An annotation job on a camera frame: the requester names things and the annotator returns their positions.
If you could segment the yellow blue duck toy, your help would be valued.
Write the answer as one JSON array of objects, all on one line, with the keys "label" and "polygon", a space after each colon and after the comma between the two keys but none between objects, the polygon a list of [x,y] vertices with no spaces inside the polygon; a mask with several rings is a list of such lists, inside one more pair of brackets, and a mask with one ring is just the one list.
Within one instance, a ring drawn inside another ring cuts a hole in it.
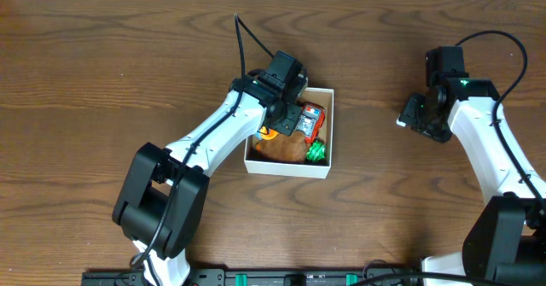
[{"label": "yellow blue duck toy", "polygon": [[270,141],[279,135],[278,131],[270,129],[266,126],[262,126],[257,132],[256,136],[259,140]]}]

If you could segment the red toy car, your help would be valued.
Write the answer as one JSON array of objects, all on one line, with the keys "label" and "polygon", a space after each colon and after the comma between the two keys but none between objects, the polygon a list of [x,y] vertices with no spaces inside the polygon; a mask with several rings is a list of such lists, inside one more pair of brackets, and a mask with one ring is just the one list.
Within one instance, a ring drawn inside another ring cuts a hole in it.
[{"label": "red toy car", "polygon": [[296,131],[301,131],[307,143],[314,143],[326,118],[326,110],[314,103],[307,102],[302,107]]}]

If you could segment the brown plush toy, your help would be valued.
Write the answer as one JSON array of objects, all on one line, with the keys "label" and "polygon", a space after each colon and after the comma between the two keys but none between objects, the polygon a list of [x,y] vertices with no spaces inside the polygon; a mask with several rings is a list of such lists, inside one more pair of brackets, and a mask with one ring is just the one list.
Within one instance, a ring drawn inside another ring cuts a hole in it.
[{"label": "brown plush toy", "polygon": [[290,136],[280,134],[271,140],[258,141],[254,146],[264,158],[281,163],[304,163],[309,147],[302,131]]}]

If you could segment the green yarn ball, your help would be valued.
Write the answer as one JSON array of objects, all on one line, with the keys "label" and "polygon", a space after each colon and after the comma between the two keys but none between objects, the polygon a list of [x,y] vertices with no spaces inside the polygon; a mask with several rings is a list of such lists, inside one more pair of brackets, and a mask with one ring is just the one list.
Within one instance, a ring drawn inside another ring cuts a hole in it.
[{"label": "green yarn ball", "polygon": [[321,164],[326,161],[326,143],[316,139],[305,154],[305,160],[311,164]]}]

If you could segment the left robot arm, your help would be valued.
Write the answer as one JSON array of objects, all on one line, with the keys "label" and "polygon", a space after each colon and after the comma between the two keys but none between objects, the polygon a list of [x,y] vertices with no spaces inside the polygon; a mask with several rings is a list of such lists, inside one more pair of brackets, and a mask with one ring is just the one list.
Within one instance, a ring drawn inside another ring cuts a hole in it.
[{"label": "left robot arm", "polygon": [[210,177],[268,117],[258,98],[232,90],[187,136],[136,152],[112,219],[138,248],[131,267],[143,271],[145,282],[184,284],[190,274],[185,248],[200,223]]}]

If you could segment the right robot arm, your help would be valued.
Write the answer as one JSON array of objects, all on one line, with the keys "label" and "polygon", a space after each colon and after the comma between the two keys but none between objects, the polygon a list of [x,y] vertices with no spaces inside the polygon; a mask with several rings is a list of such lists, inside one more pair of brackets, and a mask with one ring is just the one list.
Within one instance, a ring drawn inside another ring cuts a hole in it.
[{"label": "right robot arm", "polygon": [[445,143],[456,137],[479,182],[485,208],[461,251],[430,256],[424,272],[511,285],[545,283],[545,182],[533,170],[504,119],[490,80],[447,78],[413,94],[400,126]]}]

